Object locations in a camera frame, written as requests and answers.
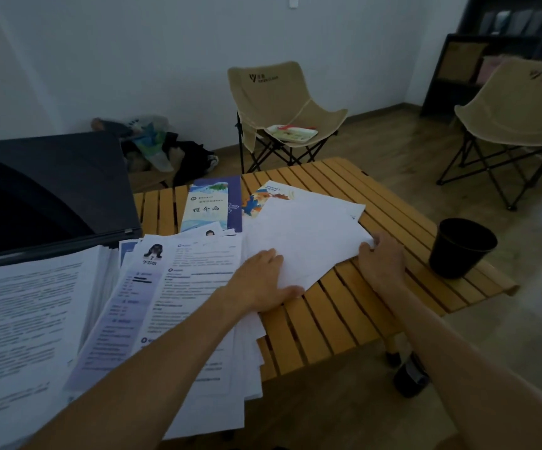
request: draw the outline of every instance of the chair backrest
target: chair backrest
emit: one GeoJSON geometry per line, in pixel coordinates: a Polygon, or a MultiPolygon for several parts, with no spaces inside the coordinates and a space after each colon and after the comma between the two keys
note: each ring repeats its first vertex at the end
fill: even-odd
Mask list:
{"type": "Polygon", "coordinates": [[[469,103],[508,131],[542,134],[542,62],[510,59],[492,74],[469,103]]]}
{"type": "Polygon", "coordinates": [[[232,67],[227,75],[240,117],[252,127],[290,123],[311,99],[296,62],[232,67]]]}

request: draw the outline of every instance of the pile of clothes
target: pile of clothes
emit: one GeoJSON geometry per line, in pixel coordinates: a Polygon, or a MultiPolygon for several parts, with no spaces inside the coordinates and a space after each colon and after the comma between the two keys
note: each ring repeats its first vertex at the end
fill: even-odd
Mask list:
{"type": "Polygon", "coordinates": [[[95,118],[92,129],[108,131],[119,139],[128,172],[177,170],[174,187],[206,175],[219,164],[219,157],[203,145],[178,141],[164,117],[136,117],[125,123],[95,118]]]}

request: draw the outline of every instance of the black metal chair frame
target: black metal chair frame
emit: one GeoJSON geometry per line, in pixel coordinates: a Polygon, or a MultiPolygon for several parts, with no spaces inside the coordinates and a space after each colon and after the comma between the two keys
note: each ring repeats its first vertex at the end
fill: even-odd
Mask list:
{"type": "Polygon", "coordinates": [[[326,137],[323,140],[320,140],[316,144],[312,145],[312,147],[308,147],[308,146],[303,147],[306,149],[306,153],[303,153],[299,157],[296,157],[293,153],[293,150],[294,150],[293,148],[290,147],[290,150],[288,151],[287,148],[285,147],[285,144],[277,140],[275,137],[272,137],[271,135],[268,135],[266,132],[264,132],[263,134],[265,135],[267,142],[263,141],[263,139],[261,139],[259,136],[255,137],[255,145],[256,145],[256,142],[258,141],[263,145],[263,149],[258,154],[258,156],[255,155],[255,152],[251,152],[250,150],[248,150],[248,152],[250,153],[250,156],[252,157],[252,165],[248,168],[247,172],[245,172],[244,143],[242,142],[243,131],[241,128],[241,121],[240,121],[239,114],[237,115],[236,128],[237,128],[238,135],[240,138],[240,162],[241,162],[241,172],[243,174],[251,173],[256,170],[261,172],[262,163],[272,154],[281,158],[288,166],[293,166],[295,164],[301,166],[302,162],[300,160],[304,158],[306,155],[309,156],[308,161],[306,162],[312,163],[315,160],[317,153],[320,152],[320,150],[323,148],[323,145],[325,145],[329,137],[331,137],[332,135],[337,135],[337,130],[336,130],[332,135],[330,135],[329,137],[326,137]],[[288,155],[288,157],[285,158],[281,153],[288,155]]]}
{"type": "Polygon", "coordinates": [[[519,200],[522,198],[522,196],[525,194],[525,192],[529,188],[534,188],[537,185],[538,180],[542,176],[542,162],[539,165],[539,167],[537,168],[537,170],[533,173],[533,175],[531,175],[531,177],[529,177],[529,178],[527,178],[525,173],[522,171],[521,167],[518,165],[518,162],[521,159],[530,158],[532,156],[539,155],[540,153],[542,153],[542,147],[535,147],[535,150],[533,150],[533,151],[531,151],[529,153],[526,153],[526,154],[523,154],[523,155],[520,155],[520,156],[514,156],[513,151],[518,150],[520,148],[523,148],[523,146],[510,146],[510,145],[506,145],[506,144],[501,144],[501,145],[502,145],[502,151],[497,152],[497,153],[493,153],[493,154],[488,155],[488,156],[485,156],[483,154],[483,152],[481,151],[481,148],[479,147],[479,144],[477,143],[477,137],[475,137],[473,134],[471,134],[469,131],[467,131],[466,128],[464,128],[464,137],[463,137],[463,141],[462,141],[462,147],[460,147],[460,149],[456,153],[455,157],[452,159],[452,161],[450,161],[450,163],[447,166],[446,170],[444,170],[444,173],[442,173],[442,176],[436,182],[436,184],[441,186],[441,185],[445,185],[446,183],[450,183],[450,182],[453,182],[453,181],[456,181],[456,180],[460,180],[460,179],[463,179],[463,178],[470,177],[472,175],[476,175],[476,174],[481,173],[481,172],[487,172],[490,179],[492,180],[492,183],[494,183],[494,186],[496,187],[496,190],[498,191],[498,194],[500,195],[500,197],[504,201],[504,204],[506,205],[507,210],[516,211],[517,210],[517,204],[518,204],[519,200]],[[471,150],[474,150],[477,153],[477,156],[479,156],[479,159],[476,159],[474,161],[467,161],[467,159],[469,158],[469,154],[470,154],[471,150]],[[444,178],[446,177],[446,174],[450,171],[452,166],[454,166],[456,160],[461,155],[462,155],[462,158],[460,159],[459,167],[464,168],[466,166],[470,166],[471,164],[481,163],[483,165],[483,168],[481,168],[479,170],[474,170],[473,172],[458,175],[458,176],[456,176],[454,178],[449,178],[447,180],[444,180],[444,178]],[[492,164],[492,165],[490,165],[487,162],[488,159],[494,158],[494,157],[497,157],[497,156],[500,156],[500,155],[507,155],[509,159],[507,159],[505,161],[498,162],[496,164],[492,164]],[[498,180],[496,180],[496,177],[495,177],[495,175],[493,173],[493,169],[495,169],[497,167],[500,167],[500,166],[506,166],[507,164],[512,164],[515,167],[515,169],[519,173],[519,176],[521,177],[521,180],[523,181],[523,188],[521,189],[521,192],[519,193],[518,196],[515,197],[515,199],[512,202],[510,202],[507,199],[507,197],[504,194],[502,188],[500,187],[500,184],[498,183],[498,180]]]}

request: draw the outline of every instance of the black bookshelf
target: black bookshelf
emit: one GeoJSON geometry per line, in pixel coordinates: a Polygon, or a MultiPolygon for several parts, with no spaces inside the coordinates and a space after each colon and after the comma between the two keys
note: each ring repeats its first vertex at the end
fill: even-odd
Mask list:
{"type": "MultiPolygon", "coordinates": [[[[490,11],[495,13],[511,11],[514,13],[525,9],[541,10],[542,0],[469,0],[458,32],[447,35],[444,41],[440,59],[421,109],[422,116],[434,116],[445,120],[451,119],[454,116],[455,105],[469,103],[481,88],[481,85],[476,80],[485,56],[509,54],[526,59],[542,60],[542,27],[538,30],[536,36],[478,34],[485,13],[490,11]],[[474,64],[470,80],[458,81],[438,77],[450,43],[487,44],[474,64]]],[[[502,28],[502,32],[506,32],[508,22],[510,22],[510,18],[502,28]]]]}

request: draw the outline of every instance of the beige chair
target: beige chair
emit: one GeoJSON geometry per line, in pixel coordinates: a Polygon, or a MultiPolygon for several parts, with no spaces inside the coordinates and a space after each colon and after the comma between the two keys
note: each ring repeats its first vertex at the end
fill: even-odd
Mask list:
{"type": "Polygon", "coordinates": [[[542,153],[542,62],[534,60],[510,59],[498,67],[477,96],[464,106],[455,107],[456,116],[464,126],[463,143],[450,162],[438,185],[460,180],[481,172],[487,172],[508,210],[515,211],[517,203],[527,191],[534,187],[542,176],[542,163],[527,178],[518,161],[542,153]],[[502,150],[485,156],[477,139],[502,145],[502,150]],[[524,149],[519,156],[513,151],[524,149]],[[471,150],[479,159],[467,161],[471,150]],[[489,164],[488,159],[506,154],[508,159],[489,164]],[[457,177],[444,180],[459,156],[460,167],[481,163],[483,168],[457,177]],[[496,180],[493,169],[512,164],[523,180],[523,188],[518,196],[509,202],[496,180]]]}
{"type": "Polygon", "coordinates": [[[243,149],[249,151],[253,164],[247,172],[261,170],[261,164],[271,154],[284,160],[289,166],[315,160],[316,154],[329,136],[346,119],[346,109],[327,112],[317,105],[306,88],[304,74],[296,62],[286,62],[265,67],[232,67],[227,71],[231,93],[237,105],[237,125],[240,137],[241,171],[244,169],[243,149]],[[319,133],[308,143],[289,143],[276,139],[265,130],[273,125],[294,125],[314,128],[319,133]],[[256,141],[262,151],[255,155],[256,141]],[[304,149],[300,156],[294,149],[304,149]]]}

